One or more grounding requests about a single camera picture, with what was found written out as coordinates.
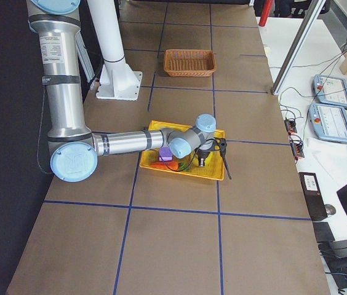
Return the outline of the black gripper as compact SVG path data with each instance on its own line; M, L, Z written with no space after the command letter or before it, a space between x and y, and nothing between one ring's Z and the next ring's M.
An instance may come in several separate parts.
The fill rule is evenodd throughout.
M209 154L214 151L214 142L208 141L207 143L203 144L198 150L197 150L197 157L198 157L198 164L199 167L205 167L206 159L208 158Z

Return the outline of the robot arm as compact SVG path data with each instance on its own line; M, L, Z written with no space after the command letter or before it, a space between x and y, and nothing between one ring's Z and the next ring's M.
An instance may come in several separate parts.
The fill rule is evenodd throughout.
M89 1L102 51L100 99L138 98L142 73L127 64L113 1ZM50 168L63 181L78 182L93 174L98 158L167 147L182 159L209 155L216 131L210 114L197 117L181 132L171 128L116 134L92 132L85 123L76 37L81 30L79 1L28 1L28 23L38 34L52 128L48 133Z

